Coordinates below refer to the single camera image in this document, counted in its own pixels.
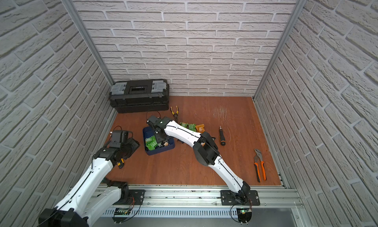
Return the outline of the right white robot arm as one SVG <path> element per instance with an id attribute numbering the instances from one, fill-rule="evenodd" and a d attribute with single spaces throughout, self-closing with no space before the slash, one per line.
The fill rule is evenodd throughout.
<path id="1" fill-rule="evenodd" d="M 226 183 L 236 203 L 240 205 L 250 204 L 248 194 L 250 186 L 238 177 L 221 157 L 216 143 L 208 132 L 198 133 L 191 131 L 176 121 L 164 117 L 151 116 L 147 124 L 155 133 L 155 138 L 161 142 L 168 137 L 176 138 L 193 148 L 197 161 L 214 170 Z"/>

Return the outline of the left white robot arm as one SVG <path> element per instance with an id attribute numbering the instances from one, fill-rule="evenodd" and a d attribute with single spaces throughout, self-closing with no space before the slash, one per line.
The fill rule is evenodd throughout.
<path id="1" fill-rule="evenodd" d="M 53 208 L 38 217 L 40 227 L 91 227 L 113 204 L 134 208 L 137 200 L 129 193 L 126 182 L 106 179 L 114 167 L 123 167 L 140 144 L 133 138 L 108 141 L 93 156 L 83 176 Z"/>

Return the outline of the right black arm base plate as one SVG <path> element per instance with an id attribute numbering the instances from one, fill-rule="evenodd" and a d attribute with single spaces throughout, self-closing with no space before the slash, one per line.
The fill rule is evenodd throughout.
<path id="1" fill-rule="evenodd" d="M 259 195 L 256 190 L 249 190 L 248 195 L 242 192 L 241 194 L 235 194 L 230 190 L 220 191 L 221 204 L 223 206 L 233 206 L 233 205 L 252 205 L 260 206 Z"/>

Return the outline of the green cookie packet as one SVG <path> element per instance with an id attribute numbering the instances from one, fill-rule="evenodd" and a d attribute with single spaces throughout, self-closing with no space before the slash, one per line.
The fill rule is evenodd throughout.
<path id="1" fill-rule="evenodd" d="M 197 132 L 195 124 L 188 124 L 188 129 L 193 131 L 193 132 Z"/>
<path id="2" fill-rule="evenodd" d="M 180 123 L 181 126 L 183 126 L 184 128 L 188 129 L 189 128 L 189 125 L 188 123 L 185 123 L 185 122 L 181 122 Z"/>

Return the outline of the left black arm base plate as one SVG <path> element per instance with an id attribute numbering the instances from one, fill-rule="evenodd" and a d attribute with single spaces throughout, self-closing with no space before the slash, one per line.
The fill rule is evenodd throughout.
<path id="1" fill-rule="evenodd" d="M 121 198 L 114 205 L 142 205 L 146 190 L 126 190 L 121 192 Z"/>

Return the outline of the dark blue storage box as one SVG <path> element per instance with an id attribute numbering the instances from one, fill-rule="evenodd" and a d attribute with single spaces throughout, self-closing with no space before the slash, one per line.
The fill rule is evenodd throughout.
<path id="1" fill-rule="evenodd" d="M 166 139 L 162 142 L 157 142 L 155 133 L 151 127 L 145 127 L 143 129 L 144 149 L 147 155 L 155 155 L 164 151 L 172 150 L 175 148 L 175 142 L 173 138 Z"/>

